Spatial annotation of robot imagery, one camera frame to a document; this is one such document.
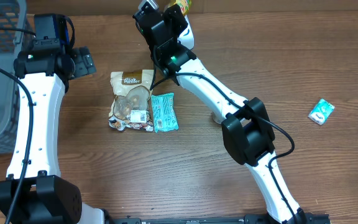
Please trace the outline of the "teal wet wipes packet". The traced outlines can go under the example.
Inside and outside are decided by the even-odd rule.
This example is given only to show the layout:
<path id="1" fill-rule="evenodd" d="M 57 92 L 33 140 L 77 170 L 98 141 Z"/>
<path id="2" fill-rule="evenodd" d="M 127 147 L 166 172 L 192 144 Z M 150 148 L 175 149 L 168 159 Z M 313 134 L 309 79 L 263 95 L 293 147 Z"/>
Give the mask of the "teal wet wipes packet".
<path id="1" fill-rule="evenodd" d="M 152 95 L 152 111 L 154 119 L 154 131 L 167 132 L 178 130 L 178 121 L 174 111 L 174 93 Z"/>

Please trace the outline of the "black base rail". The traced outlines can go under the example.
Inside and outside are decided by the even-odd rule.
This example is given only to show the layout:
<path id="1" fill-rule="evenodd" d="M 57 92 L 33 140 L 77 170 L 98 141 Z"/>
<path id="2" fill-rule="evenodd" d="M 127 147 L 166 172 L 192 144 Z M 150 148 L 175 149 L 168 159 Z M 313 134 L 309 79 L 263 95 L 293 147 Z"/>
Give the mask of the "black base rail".
<path id="1" fill-rule="evenodd" d="M 115 218 L 107 223 L 113 224 L 264 224 L 279 223 L 270 218 L 269 215 L 245 215 L 244 217 L 218 217 L 218 218 L 174 218 L 174 219 L 151 219 L 140 218 Z M 305 218 L 298 223 L 306 224 L 330 224 L 329 215 L 314 215 L 306 213 Z"/>

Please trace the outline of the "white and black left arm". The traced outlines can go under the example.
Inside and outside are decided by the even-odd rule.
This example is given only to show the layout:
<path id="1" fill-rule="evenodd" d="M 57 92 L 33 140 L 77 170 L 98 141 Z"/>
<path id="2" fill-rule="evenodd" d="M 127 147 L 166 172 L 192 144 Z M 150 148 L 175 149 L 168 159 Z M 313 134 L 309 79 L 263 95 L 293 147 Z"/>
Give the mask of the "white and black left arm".
<path id="1" fill-rule="evenodd" d="M 0 181 L 7 223 L 109 223 L 108 213 L 82 201 L 61 177 L 58 119 L 69 82 L 96 72 L 90 51 L 75 47 L 75 28 L 61 14 L 34 16 L 32 46 L 18 53 L 14 73 L 20 96 L 16 144 Z"/>

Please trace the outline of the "green tissue pack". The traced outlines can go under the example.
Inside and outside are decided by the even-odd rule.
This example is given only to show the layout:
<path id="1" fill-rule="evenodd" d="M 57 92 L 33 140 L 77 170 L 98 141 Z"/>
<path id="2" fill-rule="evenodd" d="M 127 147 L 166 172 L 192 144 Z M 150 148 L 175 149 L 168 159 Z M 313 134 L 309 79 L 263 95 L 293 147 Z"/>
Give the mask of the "green tissue pack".
<path id="1" fill-rule="evenodd" d="M 335 106 L 326 101 L 320 99 L 315 107 L 310 111 L 308 117 L 315 123 L 323 125 L 329 118 L 330 114 L 334 111 Z"/>

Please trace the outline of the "white barcode scanner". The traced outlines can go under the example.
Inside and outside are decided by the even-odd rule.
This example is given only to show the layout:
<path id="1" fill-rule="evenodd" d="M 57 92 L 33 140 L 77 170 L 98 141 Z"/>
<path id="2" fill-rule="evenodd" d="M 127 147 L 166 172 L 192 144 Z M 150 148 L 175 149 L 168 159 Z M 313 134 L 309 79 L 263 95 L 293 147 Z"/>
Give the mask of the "white barcode scanner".
<path id="1" fill-rule="evenodd" d="M 194 39 L 193 31 L 192 31 L 188 16 L 185 16 L 185 20 L 188 25 L 187 25 L 186 29 L 179 35 L 178 40 L 186 48 L 192 50 L 195 45 L 195 39 Z"/>

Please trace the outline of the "yellow Vim bottle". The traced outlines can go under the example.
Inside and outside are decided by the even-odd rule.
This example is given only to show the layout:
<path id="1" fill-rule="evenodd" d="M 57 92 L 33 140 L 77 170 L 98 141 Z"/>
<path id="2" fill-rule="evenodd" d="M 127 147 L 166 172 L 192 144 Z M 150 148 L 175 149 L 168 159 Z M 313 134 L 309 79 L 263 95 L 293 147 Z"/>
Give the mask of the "yellow Vim bottle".
<path id="1" fill-rule="evenodd" d="M 188 14 L 190 7 L 192 5 L 192 0 L 170 0 L 170 2 L 165 6 L 165 10 L 173 5 L 177 4 L 180 7 L 182 14 L 185 16 Z"/>

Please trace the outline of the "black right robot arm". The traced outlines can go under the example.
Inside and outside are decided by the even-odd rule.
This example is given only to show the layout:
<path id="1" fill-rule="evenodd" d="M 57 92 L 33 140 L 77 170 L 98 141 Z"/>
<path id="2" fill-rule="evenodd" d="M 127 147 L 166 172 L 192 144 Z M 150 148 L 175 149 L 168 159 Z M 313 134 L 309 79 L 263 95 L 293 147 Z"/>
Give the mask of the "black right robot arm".
<path id="1" fill-rule="evenodd" d="M 190 25 L 178 4 L 160 11 L 155 1 L 142 1 L 133 18 L 164 80 L 173 80 L 212 110 L 215 122 L 221 125 L 226 151 L 249 169 L 262 193 L 268 213 L 264 221 L 306 223 L 305 212 L 281 175 L 273 145 L 275 130 L 289 135 L 270 121 L 263 102 L 235 94 L 209 73 L 191 51 L 192 36 L 187 44 L 181 42 Z"/>

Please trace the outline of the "brown white snack bag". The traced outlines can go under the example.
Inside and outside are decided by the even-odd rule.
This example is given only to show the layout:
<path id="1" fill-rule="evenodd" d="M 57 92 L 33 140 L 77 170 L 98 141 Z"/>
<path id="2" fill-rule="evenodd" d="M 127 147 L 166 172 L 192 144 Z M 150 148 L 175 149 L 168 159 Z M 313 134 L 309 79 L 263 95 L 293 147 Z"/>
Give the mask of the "brown white snack bag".
<path id="1" fill-rule="evenodd" d="M 109 112 L 109 126 L 118 131 L 127 128 L 152 132 L 154 124 L 150 116 L 150 90 L 153 70 L 111 72 L 110 84 L 114 100 Z"/>

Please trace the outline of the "green white Knorr jar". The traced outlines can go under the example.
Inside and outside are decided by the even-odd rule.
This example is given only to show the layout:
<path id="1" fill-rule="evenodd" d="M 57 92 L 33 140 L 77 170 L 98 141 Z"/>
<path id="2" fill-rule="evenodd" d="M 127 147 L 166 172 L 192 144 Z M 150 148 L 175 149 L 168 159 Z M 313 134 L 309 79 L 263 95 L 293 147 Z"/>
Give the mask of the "green white Knorr jar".
<path id="1" fill-rule="evenodd" d="M 222 117 L 220 114 L 212 113 L 212 119 L 214 122 L 221 124 L 222 123 Z"/>

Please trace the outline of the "grey plastic mesh basket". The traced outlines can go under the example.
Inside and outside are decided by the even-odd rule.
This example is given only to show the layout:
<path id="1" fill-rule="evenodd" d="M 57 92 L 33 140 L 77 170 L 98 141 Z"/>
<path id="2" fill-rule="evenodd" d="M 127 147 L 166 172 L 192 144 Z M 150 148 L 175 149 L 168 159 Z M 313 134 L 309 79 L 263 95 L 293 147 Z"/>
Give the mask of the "grey plastic mesh basket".
<path id="1" fill-rule="evenodd" d="M 14 31 L 32 30 L 25 0 L 0 0 L 0 68 L 14 74 L 17 54 L 29 48 L 33 37 Z M 0 154 L 14 150 L 19 117 L 19 90 L 16 82 L 0 73 Z"/>

